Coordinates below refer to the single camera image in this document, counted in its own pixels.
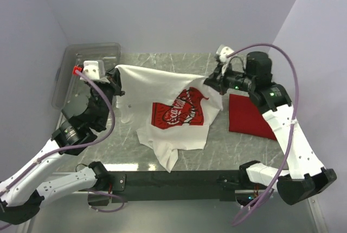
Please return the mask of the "white Coca-Cola t-shirt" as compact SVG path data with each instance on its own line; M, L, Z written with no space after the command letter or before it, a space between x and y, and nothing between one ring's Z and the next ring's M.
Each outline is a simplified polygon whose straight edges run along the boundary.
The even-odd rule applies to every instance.
M222 96L204 84L204 76L125 64L116 70L125 93L117 97L120 120L131 125L166 171L172 171L179 150L205 148L223 104Z

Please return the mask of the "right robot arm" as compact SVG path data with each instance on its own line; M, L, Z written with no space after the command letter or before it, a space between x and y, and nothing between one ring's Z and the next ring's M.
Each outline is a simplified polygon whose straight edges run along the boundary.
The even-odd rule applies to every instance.
M327 169L313 152L296 119L296 103L286 89L272 80L272 60L268 54L254 51L246 56L242 72L233 70L231 61L236 53L222 47L216 53L217 67L205 80L205 85L221 94L229 89L248 93L269 125L284 154L283 166L275 169L259 161L239 167L238 183L244 189L261 184L278 191L282 200L294 205L323 192L336 179L333 169Z

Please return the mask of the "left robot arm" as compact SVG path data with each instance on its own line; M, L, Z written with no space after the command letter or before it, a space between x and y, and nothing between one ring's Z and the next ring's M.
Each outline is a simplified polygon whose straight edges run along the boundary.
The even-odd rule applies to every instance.
M1 182L1 229L32 219L42 207L72 192L111 190L113 177L99 161L60 179L47 179L61 164L111 135L115 127L112 100L125 94L117 68L106 72L105 81L92 80L81 68L73 74L89 86L88 101L79 104L78 111L65 113L65 121L39 153Z

